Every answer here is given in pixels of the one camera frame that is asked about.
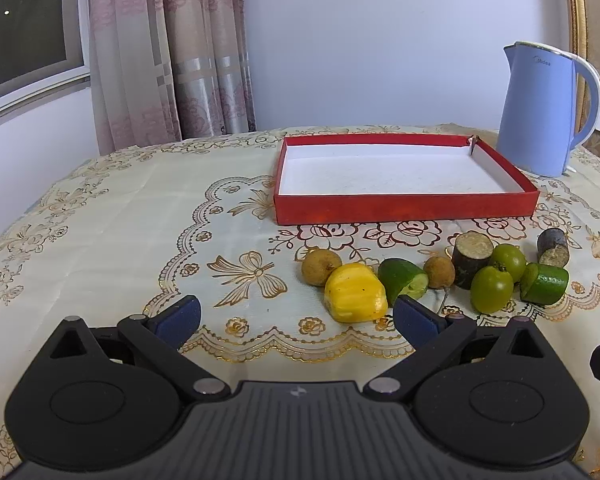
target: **white wall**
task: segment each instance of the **white wall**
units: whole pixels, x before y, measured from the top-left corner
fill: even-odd
[[[0,234],[56,180],[94,156],[90,88],[0,124]]]
[[[567,0],[245,0],[258,129],[497,128],[502,47],[568,48]]]

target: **yellow fruit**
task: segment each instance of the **yellow fruit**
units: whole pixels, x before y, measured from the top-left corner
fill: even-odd
[[[314,249],[302,261],[302,277],[309,285],[324,286],[327,278],[342,265],[340,257],[328,249]]]
[[[324,304],[340,323],[378,319],[388,308],[384,285],[364,264],[345,264],[335,269],[324,285]]]
[[[449,258],[444,256],[430,257],[423,267],[429,277],[430,288],[445,288],[453,285],[456,268]]]

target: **metal pin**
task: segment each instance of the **metal pin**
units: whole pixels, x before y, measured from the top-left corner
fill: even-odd
[[[369,387],[379,394],[392,394],[400,389],[400,381],[393,377],[376,377],[369,381]]]
[[[193,383],[193,389],[203,395],[219,394],[224,390],[224,383],[215,377],[205,377]]]

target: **blue kettle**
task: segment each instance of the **blue kettle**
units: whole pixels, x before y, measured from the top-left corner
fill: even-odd
[[[600,114],[600,76],[593,65],[542,43],[506,46],[511,77],[496,150],[522,170],[560,176],[571,150],[593,133]],[[576,74],[589,85],[591,107],[574,135]]]

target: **table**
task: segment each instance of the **table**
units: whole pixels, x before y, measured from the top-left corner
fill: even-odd
[[[18,461],[2,410],[14,384],[58,322],[77,314],[112,326],[135,312],[155,315],[183,294],[203,305],[187,357],[235,386],[242,379],[344,380],[362,384],[413,349],[390,314],[352,327],[334,322],[320,290],[299,279],[312,247],[344,262],[401,256],[422,264],[449,252],[457,234],[478,230],[519,245],[531,259],[542,229],[568,234],[565,298],[541,308],[514,294],[479,324],[531,316],[586,395],[591,422],[581,465],[600,467],[600,383],[588,361],[600,344],[600,159],[577,148],[561,178],[531,177],[541,191],[532,218],[281,227],[272,220],[273,169],[286,135],[347,132],[494,133],[454,124],[424,128],[289,128],[175,144],[132,147],[90,160],[56,183],[0,237],[0,476]],[[442,304],[472,317],[468,294]]]

